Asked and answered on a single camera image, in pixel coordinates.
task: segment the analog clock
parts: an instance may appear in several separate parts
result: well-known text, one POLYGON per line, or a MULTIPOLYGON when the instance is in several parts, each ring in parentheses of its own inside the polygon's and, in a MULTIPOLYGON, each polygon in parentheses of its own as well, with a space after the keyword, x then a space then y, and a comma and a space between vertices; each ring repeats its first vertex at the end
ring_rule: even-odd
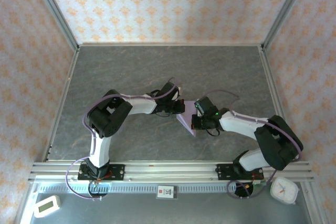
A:
POLYGON ((277 177, 271 186, 272 197, 284 204, 295 204, 298 192, 298 186, 284 177, 277 177))

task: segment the bracket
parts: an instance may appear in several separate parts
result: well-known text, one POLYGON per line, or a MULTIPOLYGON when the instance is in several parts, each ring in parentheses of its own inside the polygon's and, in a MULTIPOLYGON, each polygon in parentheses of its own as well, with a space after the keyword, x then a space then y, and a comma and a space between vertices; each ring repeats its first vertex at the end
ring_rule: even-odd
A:
POLYGON ((263 180, 264 175, 262 169, 254 169, 251 172, 245 172, 238 175, 234 171, 233 164, 217 164, 216 173, 218 175, 218 180, 263 180))
MULTIPOLYGON (((78 180, 97 180, 97 178, 90 175, 90 169, 87 164, 81 164, 78 180)), ((101 180, 123 180, 125 174, 125 165, 109 164, 105 177, 101 180)))

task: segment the white hygrometer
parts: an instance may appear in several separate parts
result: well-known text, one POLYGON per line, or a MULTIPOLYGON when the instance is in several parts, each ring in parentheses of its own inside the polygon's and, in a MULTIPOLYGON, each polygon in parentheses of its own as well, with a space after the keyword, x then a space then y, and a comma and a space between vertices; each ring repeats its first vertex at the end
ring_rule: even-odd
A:
POLYGON ((271 186, 272 197, 288 205, 295 204, 298 192, 298 186, 293 181, 284 177, 277 177, 271 186))
POLYGON ((53 195, 35 204, 34 216, 36 218, 44 217, 60 208, 59 197, 53 195))

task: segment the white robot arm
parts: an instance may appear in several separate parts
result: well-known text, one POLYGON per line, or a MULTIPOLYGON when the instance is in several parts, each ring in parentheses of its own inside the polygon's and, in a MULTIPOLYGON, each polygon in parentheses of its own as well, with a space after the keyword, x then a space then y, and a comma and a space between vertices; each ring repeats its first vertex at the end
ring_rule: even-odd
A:
POLYGON ((87 160, 90 175, 101 178, 106 174, 112 135, 118 131, 128 115, 156 114, 161 111, 169 114, 183 113, 184 100, 177 100, 179 93, 179 88, 168 81, 161 90, 141 96, 119 94, 116 90, 105 94, 104 97, 111 98, 98 102, 87 114, 89 126, 94 132, 91 155, 87 160))
POLYGON ((218 134, 220 131, 231 131, 258 142, 260 148, 245 151, 234 160, 235 172, 238 174, 268 166, 283 170, 299 155, 298 150, 303 150, 298 137, 280 116, 255 118, 226 108, 218 110, 208 97, 196 101, 195 107, 198 114, 192 115, 192 129, 216 129, 218 134), (290 136, 294 143, 284 134, 290 136))

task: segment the orange floral pattern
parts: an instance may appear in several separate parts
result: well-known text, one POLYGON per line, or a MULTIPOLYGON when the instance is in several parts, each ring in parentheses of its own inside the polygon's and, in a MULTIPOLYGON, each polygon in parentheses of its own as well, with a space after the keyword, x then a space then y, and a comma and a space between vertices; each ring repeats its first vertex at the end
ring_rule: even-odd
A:
POLYGON ((336 220, 336 0, 297 0, 267 51, 280 99, 336 220))
POLYGON ((265 39, 285 0, 56 1, 80 44, 259 44, 265 39))
POLYGON ((0 0, 0 16, 0 222, 13 223, 73 52, 43 0, 0 0))

